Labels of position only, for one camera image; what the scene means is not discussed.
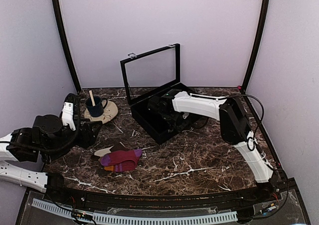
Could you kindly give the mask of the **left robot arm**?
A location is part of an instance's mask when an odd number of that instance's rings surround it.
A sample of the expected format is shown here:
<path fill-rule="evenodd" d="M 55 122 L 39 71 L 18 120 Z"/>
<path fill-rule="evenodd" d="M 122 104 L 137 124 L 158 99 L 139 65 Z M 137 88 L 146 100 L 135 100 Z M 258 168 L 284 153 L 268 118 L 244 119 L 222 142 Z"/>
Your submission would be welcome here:
<path fill-rule="evenodd" d="M 50 193 L 59 203 L 70 199 L 64 188 L 64 177 L 59 173 L 36 172 L 12 165 L 11 162 L 42 162 L 49 164 L 66 155 L 74 146 L 84 149 L 95 144 L 101 121 L 88 119 L 63 123 L 56 115 L 38 115 L 32 127 L 17 129 L 0 140 L 0 178 L 21 186 Z"/>

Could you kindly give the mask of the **black display box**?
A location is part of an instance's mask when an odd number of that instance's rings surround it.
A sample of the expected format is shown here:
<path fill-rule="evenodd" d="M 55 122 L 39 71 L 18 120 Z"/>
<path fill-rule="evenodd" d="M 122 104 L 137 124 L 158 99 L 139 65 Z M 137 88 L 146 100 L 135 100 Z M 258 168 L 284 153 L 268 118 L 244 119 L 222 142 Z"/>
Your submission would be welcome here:
<path fill-rule="evenodd" d="M 168 132 L 168 123 L 157 113 L 148 110 L 153 96 L 162 96 L 171 89 L 192 92 L 180 80 L 180 44 L 171 44 L 139 55 L 130 53 L 120 61 L 122 76 L 134 120 L 157 143 L 163 144 L 177 132 Z M 190 128 L 200 129 L 208 118 L 200 115 Z"/>

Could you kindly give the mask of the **cream brown sock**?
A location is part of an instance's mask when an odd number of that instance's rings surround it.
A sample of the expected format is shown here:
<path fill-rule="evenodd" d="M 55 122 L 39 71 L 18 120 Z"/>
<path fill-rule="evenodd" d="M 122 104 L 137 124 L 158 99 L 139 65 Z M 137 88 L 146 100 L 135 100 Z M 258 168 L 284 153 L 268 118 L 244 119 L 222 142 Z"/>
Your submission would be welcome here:
<path fill-rule="evenodd" d="M 128 148 L 126 148 L 121 142 L 116 145 L 112 145 L 106 148 L 99 149 L 95 151 L 91 157 L 90 160 L 92 161 L 99 161 L 104 155 L 116 152 L 116 151 L 129 151 Z"/>

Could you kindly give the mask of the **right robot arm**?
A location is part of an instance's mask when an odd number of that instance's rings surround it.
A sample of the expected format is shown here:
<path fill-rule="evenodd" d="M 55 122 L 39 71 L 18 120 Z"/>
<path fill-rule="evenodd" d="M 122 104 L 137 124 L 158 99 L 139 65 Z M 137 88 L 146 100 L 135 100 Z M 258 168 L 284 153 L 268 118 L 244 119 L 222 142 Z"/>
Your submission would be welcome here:
<path fill-rule="evenodd" d="M 258 144 L 257 131 L 251 128 L 238 95 L 204 96 L 171 89 L 162 96 L 153 96 L 148 110 L 159 114 L 175 130 L 182 130 L 193 114 L 219 121 L 221 138 L 240 152 L 253 172 L 258 186 L 254 192 L 256 200 L 265 202 L 273 195 L 279 173 Z"/>

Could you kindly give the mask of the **magenta purple sock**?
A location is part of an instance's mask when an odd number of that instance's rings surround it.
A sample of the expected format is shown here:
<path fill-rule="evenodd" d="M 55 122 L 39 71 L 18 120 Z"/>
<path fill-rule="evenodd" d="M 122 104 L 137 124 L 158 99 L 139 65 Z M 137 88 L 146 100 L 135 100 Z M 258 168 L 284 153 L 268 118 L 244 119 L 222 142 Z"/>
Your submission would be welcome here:
<path fill-rule="evenodd" d="M 142 155 L 141 149 L 118 150 L 104 155 L 100 159 L 100 164 L 106 171 L 127 172 L 133 171 L 137 167 L 138 161 Z"/>

